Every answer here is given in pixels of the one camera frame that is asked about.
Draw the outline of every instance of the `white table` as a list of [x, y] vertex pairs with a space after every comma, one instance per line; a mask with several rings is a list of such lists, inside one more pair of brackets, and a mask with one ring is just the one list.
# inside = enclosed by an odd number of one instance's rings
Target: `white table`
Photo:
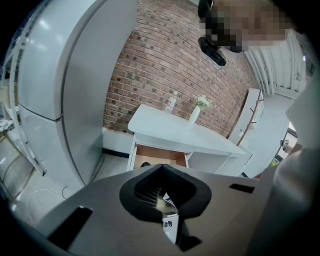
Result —
[[134, 132], [134, 137], [127, 171], [134, 168], [139, 145], [184, 153], [187, 167], [194, 152], [225, 156], [221, 166], [230, 158], [235, 159], [245, 154], [242, 149], [213, 130], [144, 104], [133, 115], [128, 129]]

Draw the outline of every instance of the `white cable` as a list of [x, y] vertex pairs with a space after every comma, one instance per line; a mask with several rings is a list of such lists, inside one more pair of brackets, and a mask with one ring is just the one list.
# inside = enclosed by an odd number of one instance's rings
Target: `white cable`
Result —
[[94, 178], [91, 180], [90, 184], [91, 184], [92, 182], [94, 182], [94, 181], [95, 181], [95, 179], [96, 179], [96, 177], [97, 177], [98, 173], [99, 173], [99, 172], [100, 172], [100, 170], [101, 170], [102, 165], [103, 165], [103, 164], [104, 164], [104, 162], [105, 162], [105, 155], [104, 155], [104, 154], [102, 154], [102, 155], [103, 155], [103, 158], [102, 158], [102, 161], [101, 161], [101, 165], [100, 165], [100, 167], [99, 167], [98, 171], [95, 173]]
[[32, 192], [32, 193], [30, 194], [28, 203], [27, 203], [27, 205], [26, 205], [26, 214], [27, 214], [27, 215], [29, 216], [29, 218], [33, 221], [34, 225], [36, 225], [36, 222], [35, 222], [35, 220], [30, 216], [28, 209], [29, 209], [29, 205], [30, 205], [30, 201], [31, 201], [32, 195], [35, 194], [35, 193], [39, 193], [39, 192], [41, 192], [41, 191], [48, 191], [49, 193], [53, 194], [54, 196], [56, 196], [56, 197], [58, 197], [58, 198], [61, 198], [61, 199], [64, 200], [64, 201], [66, 200], [66, 199], [62, 198], [61, 196], [59, 196], [59, 195], [51, 192], [51, 191], [50, 191], [49, 189], [47, 189], [47, 188], [43, 188], [43, 189], [40, 189], [40, 190], [37, 190], [37, 191]]
[[67, 187], [68, 187], [68, 186], [65, 186], [65, 187], [62, 189], [62, 191], [61, 191], [61, 195], [62, 195], [63, 199], [66, 199], [65, 196], [64, 196], [64, 191], [65, 191], [65, 189], [66, 189]]

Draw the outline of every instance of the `white flower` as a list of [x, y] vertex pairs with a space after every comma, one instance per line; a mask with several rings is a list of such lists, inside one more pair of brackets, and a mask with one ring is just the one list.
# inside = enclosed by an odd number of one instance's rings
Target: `white flower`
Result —
[[197, 106], [199, 106], [201, 110], [211, 107], [212, 100], [207, 99], [205, 95], [201, 95], [199, 97], [194, 96], [194, 98], [196, 100]]

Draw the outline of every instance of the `red brick wall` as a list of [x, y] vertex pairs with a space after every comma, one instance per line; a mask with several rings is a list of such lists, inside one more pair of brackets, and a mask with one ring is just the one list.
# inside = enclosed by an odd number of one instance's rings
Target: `red brick wall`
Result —
[[188, 0], [138, 0], [137, 18], [109, 84], [103, 125], [131, 133], [128, 123], [141, 103], [164, 110], [177, 91], [175, 115], [188, 119], [193, 95], [206, 95], [213, 108], [196, 122], [228, 136], [254, 86], [244, 56], [222, 49], [227, 63], [220, 67], [204, 55], [197, 7]]

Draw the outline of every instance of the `white shelf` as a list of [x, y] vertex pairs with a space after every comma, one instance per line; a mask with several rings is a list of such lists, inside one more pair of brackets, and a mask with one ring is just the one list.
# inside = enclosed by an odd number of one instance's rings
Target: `white shelf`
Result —
[[26, 153], [23, 151], [23, 144], [19, 138], [18, 129], [14, 128], [7, 133], [8, 137], [12, 141], [12, 143], [26, 156]]
[[264, 111], [264, 101], [263, 101], [263, 95], [262, 93], [260, 94], [260, 97], [259, 97], [259, 102], [258, 102], [258, 106], [256, 107], [256, 111], [254, 113], [254, 117], [253, 117], [253, 122], [259, 122], [260, 118], [261, 118], [261, 115]]
[[[248, 95], [246, 97], [245, 100], [245, 104], [243, 106], [243, 109], [241, 111], [240, 117], [237, 121], [237, 123], [235, 124], [232, 133], [230, 134], [230, 137], [228, 138], [229, 141], [231, 141], [234, 144], [238, 144], [238, 142], [240, 141], [240, 139], [242, 138], [244, 132], [247, 129], [247, 126], [249, 124], [249, 122], [255, 122], [255, 120], [252, 120], [252, 115], [253, 115], [253, 111], [256, 108], [257, 105], [257, 100], [259, 100], [259, 98], [262, 100], [262, 94], [260, 93], [261, 90], [259, 89], [254, 89], [254, 88], [250, 88], [250, 90], [248, 91]], [[263, 106], [263, 101], [260, 101], [259, 105], [262, 107]], [[252, 126], [254, 127], [255, 124], [252, 123], [250, 125], [250, 129], [252, 129]]]
[[[9, 117], [13, 120], [14, 119], [14, 114], [13, 114], [13, 110], [7, 106], [7, 104], [4, 102], [4, 108], [5, 108], [5, 111], [8, 113]], [[15, 112], [17, 115], [19, 115], [19, 106], [15, 106], [14, 107], [15, 109]]]
[[4, 79], [2, 86], [3, 86], [3, 87], [9, 87], [9, 79]]
[[251, 142], [251, 139], [252, 139], [254, 133], [256, 132], [256, 129], [255, 129], [256, 127], [254, 125], [256, 125], [256, 123], [252, 123], [250, 125], [250, 127], [248, 128], [248, 130], [247, 130], [247, 132], [246, 132], [246, 134], [245, 134], [245, 136], [243, 138], [243, 140], [241, 141], [240, 145], [242, 147], [246, 148], [246, 149], [248, 149], [249, 144]]

